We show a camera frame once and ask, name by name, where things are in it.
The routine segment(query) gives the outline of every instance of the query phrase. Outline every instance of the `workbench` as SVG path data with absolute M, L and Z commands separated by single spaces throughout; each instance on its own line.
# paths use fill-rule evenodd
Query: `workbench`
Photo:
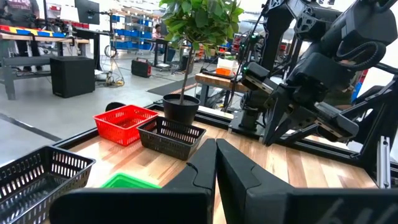
M 229 80 L 227 78 L 215 77 L 213 75 L 205 75 L 202 73 L 196 74 L 195 80 L 197 81 L 197 83 L 201 84 L 201 92 L 200 92 L 200 105 L 201 106 L 206 105 L 210 86 L 227 90 L 227 92 L 225 94 L 224 105 L 228 104 L 228 99 L 230 98 L 229 95 L 230 95 L 232 87 L 233 87 L 233 82 L 231 80 Z M 248 90 L 249 89 L 240 82 L 235 87 L 236 93 L 245 93 Z
M 163 116 L 160 103 L 154 103 L 147 108 L 156 110 Z M 200 144 L 208 138 L 225 139 L 261 167 L 294 187 L 376 188 L 376 184 L 362 168 L 276 144 L 265 147 L 255 139 L 230 134 L 227 129 L 228 121 L 232 117 L 231 114 L 201 107 L 193 123 L 194 126 L 206 129 Z M 321 139 L 315 136 L 309 138 L 311 141 Z M 100 187 L 118 172 L 164 186 L 185 167 L 186 163 L 146 149 L 140 141 L 122 147 L 99 137 L 96 129 L 60 141 L 54 146 L 96 159 L 86 187 Z M 216 185 L 214 209 L 214 224 L 226 223 L 218 185 Z
M 50 76 L 50 72 L 40 72 L 32 75 L 17 75 L 13 72 L 13 67 L 19 66 L 42 66 L 50 64 L 50 56 L 40 57 L 10 57 L 9 49 L 14 46 L 12 41 L 14 40 L 26 40 L 32 41 L 33 38 L 30 35 L 12 35 L 0 33 L 0 55 L 1 55 L 1 72 L 0 72 L 0 83 L 6 87 L 6 93 L 8 100 L 15 100 L 15 87 L 14 80 L 25 79 L 25 78 L 39 78 Z M 35 37 L 38 42 L 56 42 L 58 48 L 58 56 L 63 56 L 63 43 L 72 43 L 73 41 L 68 38 L 60 37 Z M 76 39 L 75 42 L 78 44 L 80 49 L 80 55 L 86 55 L 86 44 L 90 42 L 88 40 Z

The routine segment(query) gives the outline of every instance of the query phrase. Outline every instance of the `computer monitor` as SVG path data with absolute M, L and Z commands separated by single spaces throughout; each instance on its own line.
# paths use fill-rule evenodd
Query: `computer monitor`
M 75 0 L 79 21 L 87 24 L 100 24 L 100 4 L 89 0 Z

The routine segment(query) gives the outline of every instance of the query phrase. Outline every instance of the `orange container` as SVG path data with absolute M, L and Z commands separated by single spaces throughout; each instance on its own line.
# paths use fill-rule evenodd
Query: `orange container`
M 231 70 L 230 69 L 226 69 L 226 68 L 217 68 L 216 69 L 216 74 L 217 75 L 230 75 L 231 74 Z

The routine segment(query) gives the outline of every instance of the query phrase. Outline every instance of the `green basket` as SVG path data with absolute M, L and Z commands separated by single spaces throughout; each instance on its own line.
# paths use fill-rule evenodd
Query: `green basket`
M 158 185 L 120 173 L 110 178 L 102 188 L 160 189 Z

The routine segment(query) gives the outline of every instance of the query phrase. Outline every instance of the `black mat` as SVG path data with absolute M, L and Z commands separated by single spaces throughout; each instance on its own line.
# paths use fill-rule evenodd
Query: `black mat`
M 148 90 L 149 93 L 155 93 L 160 96 L 164 96 L 171 93 L 180 93 L 182 87 L 183 80 L 166 84 L 164 86 L 160 86 L 157 88 L 153 88 Z M 196 86 L 197 82 L 195 81 L 195 77 L 191 77 L 187 79 L 187 85 L 185 85 L 185 91 L 190 90 Z

